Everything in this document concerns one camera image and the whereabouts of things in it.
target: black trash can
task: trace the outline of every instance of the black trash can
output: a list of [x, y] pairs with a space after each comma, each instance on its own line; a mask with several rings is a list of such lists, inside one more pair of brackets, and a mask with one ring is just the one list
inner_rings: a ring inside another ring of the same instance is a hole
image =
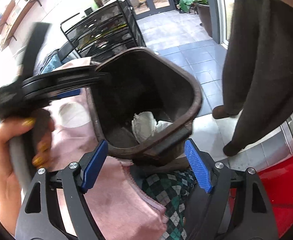
[[[202, 104], [200, 85], [193, 76], [143, 47], [116, 55], [97, 72], [110, 73], [111, 82], [91, 85], [88, 105], [96, 137], [108, 141], [109, 155], [163, 166], [183, 153]], [[139, 144], [131, 121], [144, 111], [172, 124]]]

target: silver bolt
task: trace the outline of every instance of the silver bolt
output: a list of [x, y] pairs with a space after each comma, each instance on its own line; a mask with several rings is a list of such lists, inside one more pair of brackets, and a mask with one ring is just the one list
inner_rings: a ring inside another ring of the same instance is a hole
[[224, 167], [224, 164], [221, 162], [217, 162], [215, 163], [215, 167], [217, 167], [218, 169], [222, 169]]
[[78, 164], [78, 163], [75, 163], [75, 162], [74, 162], [74, 163], [70, 163], [70, 164], [69, 164], [69, 168], [70, 168], [70, 169], [75, 169], [76, 167], [78, 167], [78, 165], [79, 165], [79, 164]]
[[38, 174], [43, 174], [43, 173], [45, 173], [45, 168], [40, 168], [40, 169], [38, 169]]
[[250, 174], [254, 174], [254, 173], [255, 173], [255, 169], [253, 169], [253, 168], [248, 168], [248, 173], [250, 173]]

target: human hand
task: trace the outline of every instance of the human hand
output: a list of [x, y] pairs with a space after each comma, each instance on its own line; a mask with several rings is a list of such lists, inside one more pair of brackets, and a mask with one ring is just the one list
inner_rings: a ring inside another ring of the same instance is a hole
[[[21, 187], [14, 174], [10, 160], [9, 140], [22, 135], [33, 128], [35, 119], [11, 117], [0, 123], [0, 222], [11, 233], [15, 232], [15, 225], [21, 207]], [[50, 119], [48, 130], [37, 145], [37, 154], [32, 159], [36, 168], [50, 166], [50, 151], [54, 122]]]

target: black storage rack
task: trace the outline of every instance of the black storage rack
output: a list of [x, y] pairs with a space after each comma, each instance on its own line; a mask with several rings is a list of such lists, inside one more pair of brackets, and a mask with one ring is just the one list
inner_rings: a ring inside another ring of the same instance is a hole
[[63, 24], [77, 15], [63, 21], [60, 29], [80, 57], [104, 62], [126, 49], [146, 47], [128, 0], [103, 6], [65, 31]]

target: foot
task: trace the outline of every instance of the foot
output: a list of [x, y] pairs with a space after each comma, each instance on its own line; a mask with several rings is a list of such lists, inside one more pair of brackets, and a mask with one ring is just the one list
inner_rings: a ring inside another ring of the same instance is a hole
[[237, 115], [237, 114], [228, 114], [225, 111], [225, 108], [224, 108], [223, 105], [216, 106], [212, 110], [212, 116], [213, 116], [214, 119], [222, 119], [222, 118], [227, 118], [227, 117], [235, 116], [235, 115]]
[[223, 147], [223, 153], [228, 157], [237, 155], [240, 150], [242, 150], [242, 148], [234, 145], [232, 142], [229, 142]]

